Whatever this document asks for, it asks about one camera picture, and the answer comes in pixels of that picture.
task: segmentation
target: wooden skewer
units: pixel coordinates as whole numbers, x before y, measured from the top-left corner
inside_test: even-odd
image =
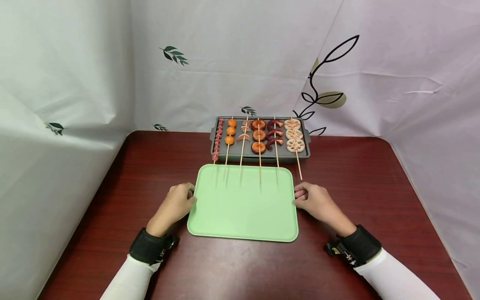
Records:
[[[260,139],[260,126],[258,126],[258,136]],[[260,147],[260,144],[258,145],[258,159],[260,161],[260,184],[262,184],[262,148]]]
[[[210,180],[213,179],[213,172],[214,172],[214,170],[215,170],[215,162],[216,162],[216,161],[214,160],[214,161],[213,161],[213,168],[212,168],[212,176],[210,176]]]
[[[273,138],[276,139],[276,132],[273,134]],[[278,175],[278,179],[280,179],[280,164],[278,163],[278,150],[276,148],[276,141],[275,141],[275,156],[276,156],[276,174]]]
[[[299,165],[299,172],[300,172],[300,180],[303,180],[301,175],[301,168],[300,168],[300,161],[299,161],[299,153],[295,150],[295,154],[297,155],[297,164]]]
[[[227,161],[228,161],[228,150],[230,149],[230,144],[227,146],[227,157],[225,158],[225,169],[223,170],[223,181],[225,181],[225,173],[227,172]]]
[[[247,127],[248,127],[248,114],[247,114],[247,124],[245,125],[245,130],[243,131],[243,134],[247,133]],[[241,161],[243,159],[243,148],[245,147],[245,135],[243,136],[243,143],[241,145],[241,155],[240,155],[240,168],[239,168],[239,177],[240,177],[240,172],[241,172]]]
[[[303,177],[302,177],[302,175],[301,175],[299,153],[298,153],[297,150],[295,150],[295,155],[297,156],[297,164],[298,164],[298,166],[299,166],[300,180],[303,180]]]

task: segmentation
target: leaf print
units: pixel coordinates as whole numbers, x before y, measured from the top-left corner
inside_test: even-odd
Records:
[[[318,57],[315,60],[315,63],[313,64],[312,70],[310,71],[310,75],[315,71],[315,68],[319,65],[320,63],[318,62]]]
[[[257,113],[255,112],[255,110],[253,108],[251,108],[250,106],[244,106],[244,107],[240,107],[241,108],[241,111],[244,113],[244,114],[247,114],[251,117],[255,117],[257,115]]]
[[[313,97],[310,96],[309,94],[301,93],[301,97],[303,98],[303,100],[307,101],[308,103],[313,103]]]
[[[353,36],[351,38],[349,38],[348,40],[346,40],[345,42],[341,43],[340,45],[336,46],[332,51],[330,51],[330,53],[325,57],[324,61],[322,63],[327,63],[327,62],[333,62],[335,60],[339,60],[340,58],[344,57],[347,53],[349,53],[353,47],[355,47],[355,45],[357,44],[358,40],[359,40],[359,35],[356,35],[356,36]],[[335,53],[338,49],[342,48],[343,45],[345,44],[348,44],[350,43],[350,48],[348,48],[347,51],[339,51],[339,53]]]
[[[52,125],[53,127],[56,127],[56,128],[65,129],[63,126],[61,126],[58,123],[49,123],[49,124]]]
[[[342,92],[326,92],[318,97],[317,104],[324,108],[339,108],[347,101],[347,95]]]
[[[170,55],[168,55],[165,51],[163,51],[163,55],[165,55],[165,57],[168,58],[169,60],[172,60],[172,58],[170,57]]]
[[[50,129],[55,135],[63,135],[62,131],[65,129],[59,123],[45,123],[46,128]]]
[[[314,132],[320,131],[320,133],[317,134],[317,135],[322,135],[322,134],[325,132],[325,129],[327,129],[327,128],[326,128],[326,127],[322,127],[322,128],[319,128],[319,129],[315,129],[315,130],[310,131],[309,134],[312,134],[312,133],[314,133]]]
[[[172,47],[172,46],[166,46],[165,47],[165,51],[172,51],[172,50],[175,50],[176,48],[175,47]]]
[[[309,111],[306,114],[303,114],[302,119],[303,120],[308,120],[313,116],[314,113],[315,113],[314,111]]]
[[[161,124],[155,124],[155,125],[153,125],[153,127],[157,130],[160,130],[160,131],[168,131],[168,129]]]
[[[186,58],[184,58],[183,56],[183,53],[181,53],[180,51],[176,51],[177,48],[173,47],[173,46],[166,46],[165,49],[163,48],[160,48],[158,47],[159,49],[163,50],[163,55],[168,59],[168,60],[172,60],[176,63],[181,63],[182,66],[184,65],[188,65],[187,63],[187,60]]]

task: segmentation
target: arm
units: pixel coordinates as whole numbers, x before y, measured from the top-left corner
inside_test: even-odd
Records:
[[[130,254],[117,272],[101,300],[143,300],[150,277],[164,261],[176,239],[165,236],[173,223],[183,218],[193,206],[195,186],[172,186],[165,200],[130,247]]]
[[[325,222],[347,241],[359,234],[355,226],[335,204],[325,188],[303,182],[295,187],[296,207]],[[438,300],[435,293],[415,274],[383,248],[368,254],[366,263],[355,269],[384,300]]]

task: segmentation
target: gray baking tray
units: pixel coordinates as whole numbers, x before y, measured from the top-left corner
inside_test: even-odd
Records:
[[[210,155],[213,155],[213,148],[215,146],[214,141],[215,141],[215,134],[216,134],[216,129],[218,126],[218,119],[219,118],[224,118],[225,121],[223,122],[223,129],[222,129],[222,137],[220,139],[220,144],[219,144],[219,154],[218,154],[218,160],[219,161],[225,161],[225,158],[227,157],[227,144],[225,144],[225,137],[227,135],[227,127],[228,127],[228,120],[232,118],[232,116],[218,116],[215,120],[215,126],[212,128],[212,131],[210,133],[210,140],[212,141],[212,145],[210,147]],[[236,117],[233,116],[233,119],[237,121],[237,127],[235,135],[233,136],[235,138],[235,144],[230,146],[230,149],[228,150],[228,161],[232,162],[238,162],[240,161],[240,155],[241,155],[241,147],[242,147],[242,141],[237,142],[237,137],[242,134],[243,132],[241,131],[241,126],[243,121],[247,119],[247,117]],[[263,119],[265,122],[268,123],[269,120],[273,119],[273,117],[254,117],[254,118],[248,118],[249,121],[253,121],[256,119]],[[276,119],[285,121],[290,119],[290,117],[276,117]],[[310,157],[310,135],[308,134],[308,131],[306,131],[304,128],[303,120],[299,118],[294,118],[300,121],[301,127],[300,130],[303,133],[303,141],[305,142],[305,150],[302,152],[298,153],[299,155],[299,160],[306,159]],[[280,128],[283,132],[285,132],[285,128],[282,127]],[[251,145],[254,142],[252,139],[252,131],[250,131],[250,140],[247,141],[245,140],[245,149],[243,150],[243,161],[244,162],[258,162],[258,154],[255,154],[252,152]],[[292,153],[287,150],[286,144],[287,144],[287,137],[285,134],[282,137],[283,139],[283,145],[277,146],[278,150],[278,161],[280,163],[296,163],[297,162],[297,156],[295,153]],[[262,163],[276,163],[276,155],[275,155],[275,147],[273,147],[272,151],[266,150],[264,153],[262,153]]]

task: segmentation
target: tray handle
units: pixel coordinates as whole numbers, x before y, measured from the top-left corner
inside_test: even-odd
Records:
[[[312,141],[312,140],[310,139],[310,134],[308,133],[308,131],[305,133],[305,135],[303,136],[303,138],[305,139],[305,142],[306,142],[307,144],[310,144],[310,142]]]

